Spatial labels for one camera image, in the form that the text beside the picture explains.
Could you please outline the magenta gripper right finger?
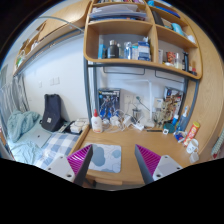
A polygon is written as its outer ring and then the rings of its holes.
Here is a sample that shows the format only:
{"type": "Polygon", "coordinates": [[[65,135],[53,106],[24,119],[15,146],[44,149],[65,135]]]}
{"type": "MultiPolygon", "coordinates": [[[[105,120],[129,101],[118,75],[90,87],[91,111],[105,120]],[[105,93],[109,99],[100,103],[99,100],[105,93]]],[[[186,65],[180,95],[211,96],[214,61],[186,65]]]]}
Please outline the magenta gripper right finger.
{"type": "Polygon", "coordinates": [[[152,183],[153,174],[161,157],[153,151],[138,144],[135,145],[135,157],[137,159],[144,183],[152,183]]]}

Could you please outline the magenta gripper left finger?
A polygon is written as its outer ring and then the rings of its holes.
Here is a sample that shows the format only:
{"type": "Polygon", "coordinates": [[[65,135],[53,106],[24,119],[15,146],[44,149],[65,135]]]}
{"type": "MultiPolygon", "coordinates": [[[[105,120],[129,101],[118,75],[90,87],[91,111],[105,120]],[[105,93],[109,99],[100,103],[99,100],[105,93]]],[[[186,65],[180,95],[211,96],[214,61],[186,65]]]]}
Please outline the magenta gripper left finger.
{"type": "Polygon", "coordinates": [[[74,183],[78,186],[83,185],[92,155],[92,145],[87,145],[67,157],[67,161],[75,174],[74,183]]]}

